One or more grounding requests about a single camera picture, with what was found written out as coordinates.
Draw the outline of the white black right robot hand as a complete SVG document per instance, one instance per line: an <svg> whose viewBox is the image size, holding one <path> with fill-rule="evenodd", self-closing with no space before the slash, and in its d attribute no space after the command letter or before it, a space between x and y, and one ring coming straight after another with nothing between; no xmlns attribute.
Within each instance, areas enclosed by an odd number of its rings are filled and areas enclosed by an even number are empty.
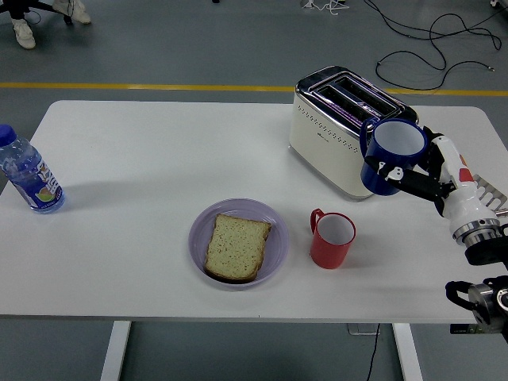
<svg viewBox="0 0 508 381"><path fill-rule="evenodd" d="M360 177L370 192L388 196L403 191L431 201L458 241L474 233L502 235L499 219L481 202L464 158L445 135L397 118L366 122L360 151Z"/></svg>

